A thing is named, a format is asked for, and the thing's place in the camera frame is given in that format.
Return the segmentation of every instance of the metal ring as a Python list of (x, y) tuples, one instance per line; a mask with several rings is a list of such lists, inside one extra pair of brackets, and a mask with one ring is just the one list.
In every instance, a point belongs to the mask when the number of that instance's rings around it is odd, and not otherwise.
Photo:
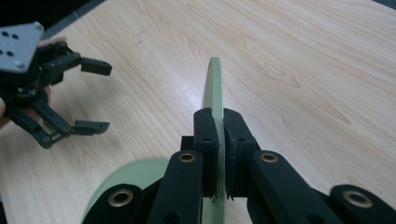
[(183, 162), (195, 161), (195, 155), (190, 153), (183, 153), (178, 156), (178, 159)]
[(113, 207), (123, 207), (130, 203), (134, 194), (129, 189), (119, 189), (108, 197), (108, 203)]
[(373, 206), (371, 199), (356, 190), (344, 190), (343, 196), (349, 203), (352, 203), (358, 207), (369, 208)]
[(260, 158), (262, 158), (262, 161), (266, 162), (277, 162), (277, 156), (272, 153), (262, 153)]

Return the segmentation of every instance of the wood grain surface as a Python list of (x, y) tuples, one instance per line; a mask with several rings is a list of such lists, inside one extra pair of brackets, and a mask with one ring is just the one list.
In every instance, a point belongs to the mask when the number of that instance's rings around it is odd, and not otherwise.
[[(111, 77), (73, 69), (52, 88), (68, 121), (106, 133), (43, 149), (15, 124), (0, 132), (9, 223), (79, 223), (98, 185), (129, 161), (169, 158), (192, 134), (210, 57), (224, 106), (263, 149), (328, 193), (350, 183), (396, 208), (396, 11), (369, 0), (107, 0), (58, 34)], [(245, 200), (227, 223), (249, 223)]]

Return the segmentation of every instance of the human hand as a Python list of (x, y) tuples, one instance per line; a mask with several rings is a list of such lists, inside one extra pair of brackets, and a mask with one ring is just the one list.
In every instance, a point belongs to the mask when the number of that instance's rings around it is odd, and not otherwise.
[[(38, 47), (39, 48), (45, 47), (47, 45), (56, 44), (58, 42), (65, 41), (65, 40), (66, 39), (64, 37), (41, 40), (38, 43)], [(50, 87), (46, 87), (45, 91), (47, 92), (47, 95), (49, 96), (49, 101), (50, 101)], [(6, 103), (4, 103), (3, 99), (0, 98), (0, 129), (3, 128), (9, 122), (8, 118), (3, 117), (5, 112), (6, 112)], [(33, 111), (29, 111), (28, 114), (36, 120), (39, 119), (38, 115), (35, 114)]]

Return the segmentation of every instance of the tabletop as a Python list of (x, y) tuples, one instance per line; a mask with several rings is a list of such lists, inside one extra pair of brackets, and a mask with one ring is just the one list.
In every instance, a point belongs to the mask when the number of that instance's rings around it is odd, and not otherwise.
[[(202, 108), (209, 59), (221, 59), (224, 106), (262, 149), (314, 189), (370, 190), (396, 208), (396, 11), (369, 0), (107, 0), (57, 36), (110, 77), (73, 69), (52, 87), (66, 120), (109, 121), (100, 135), (43, 149), (13, 123), (0, 132), (9, 223), (79, 223), (123, 164), (170, 158)], [(246, 200), (227, 223), (249, 223)]]

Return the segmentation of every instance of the gray mounting plate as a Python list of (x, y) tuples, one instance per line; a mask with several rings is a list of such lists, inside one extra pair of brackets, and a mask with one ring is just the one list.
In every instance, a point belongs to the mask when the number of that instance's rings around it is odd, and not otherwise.
[(38, 21), (0, 27), (0, 71), (26, 73), (43, 34), (44, 27)]

